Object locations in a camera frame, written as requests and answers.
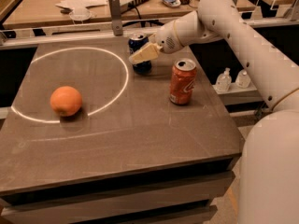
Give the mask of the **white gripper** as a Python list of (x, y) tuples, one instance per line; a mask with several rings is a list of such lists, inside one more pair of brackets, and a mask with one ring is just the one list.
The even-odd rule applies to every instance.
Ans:
[(156, 34), (148, 36), (149, 42), (129, 57), (131, 64), (156, 59), (160, 50), (174, 53), (205, 38), (205, 26), (199, 21), (196, 11), (170, 21), (158, 29)]

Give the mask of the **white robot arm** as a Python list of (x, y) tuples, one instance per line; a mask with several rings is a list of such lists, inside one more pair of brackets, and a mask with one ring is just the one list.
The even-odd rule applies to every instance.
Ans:
[(160, 28), (131, 63), (224, 39), (271, 113), (242, 151), (238, 224), (299, 224), (299, 66), (241, 18), (233, 0), (200, 0), (198, 9)]

